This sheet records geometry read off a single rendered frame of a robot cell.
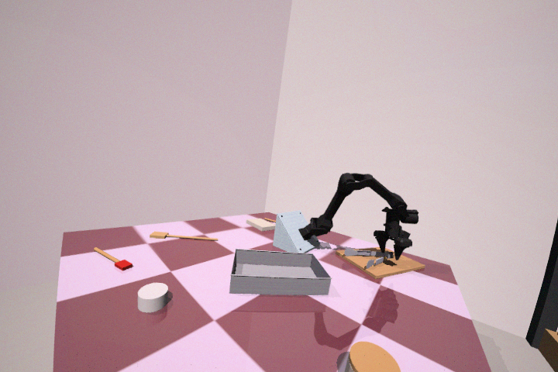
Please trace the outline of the white cylinder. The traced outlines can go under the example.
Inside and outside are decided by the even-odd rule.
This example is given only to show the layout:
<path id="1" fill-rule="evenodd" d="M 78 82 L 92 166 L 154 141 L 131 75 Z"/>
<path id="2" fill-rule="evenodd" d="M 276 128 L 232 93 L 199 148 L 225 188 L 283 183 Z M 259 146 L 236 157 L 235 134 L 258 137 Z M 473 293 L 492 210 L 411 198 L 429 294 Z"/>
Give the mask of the white cylinder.
<path id="1" fill-rule="evenodd" d="M 138 291 L 138 309 L 141 312 L 155 312 L 167 305 L 168 286 L 163 283 L 145 285 Z"/>

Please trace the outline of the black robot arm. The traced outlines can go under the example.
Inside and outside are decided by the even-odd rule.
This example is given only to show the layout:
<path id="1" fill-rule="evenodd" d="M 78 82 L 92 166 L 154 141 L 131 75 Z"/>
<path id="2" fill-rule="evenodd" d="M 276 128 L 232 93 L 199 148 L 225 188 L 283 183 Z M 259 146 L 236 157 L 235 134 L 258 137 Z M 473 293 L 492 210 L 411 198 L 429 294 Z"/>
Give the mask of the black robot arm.
<path id="1" fill-rule="evenodd" d="M 358 181 L 358 182 L 355 182 Z M 382 212 L 386 212 L 386 222 L 404 224 L 416 224 L 419 221 L 417 209 L 406 210 L 407 204 L 401 196 L 390 192 L 371 174 L 358 174 L 358 173 L 345 173 L 339 178 L 336 193 L 334 194 L 329 207 L 326 209 L 325 214 L 319 218 L 311 218 L 310 224 L 298 231 L 301 233 L 304 240 L 311 239 L 311 236 L 320 236 L 330 232 L 333 227 L 332 218 L 338 211 L 346 196 L 351 195 L 353 191 L 363 188 L 371 188 L 379 196 L 387 201 L 392 207 L 385 207 Z"/>

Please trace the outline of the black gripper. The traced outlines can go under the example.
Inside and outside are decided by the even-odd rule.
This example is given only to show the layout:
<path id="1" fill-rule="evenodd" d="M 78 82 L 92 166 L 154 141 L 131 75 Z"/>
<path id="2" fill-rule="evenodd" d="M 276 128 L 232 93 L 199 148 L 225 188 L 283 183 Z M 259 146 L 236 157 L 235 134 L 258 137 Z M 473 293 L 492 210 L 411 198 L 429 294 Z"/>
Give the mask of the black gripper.
<path id="1" fill-rule="evenodd" d="M 377 243 L 381 248 L 381 252 L 384 253 L 386 241 L 388 239 L 394 240 L 394 244 L 395 244 L 393 245 L 394 253 L 395 253 L 394 257 L 396 260 L 399 260 L 402 251 L 412 246 L 412 240 L 408 238 L 398 237 L 399 229 L 401 229 L 399 223 L 385 222 L 383 223 L 383 226 L 385 226 L 385 231 L 382 230 L 374 231 L 374 236 L 376 236 L 375 239 L 377 240 Z"/>

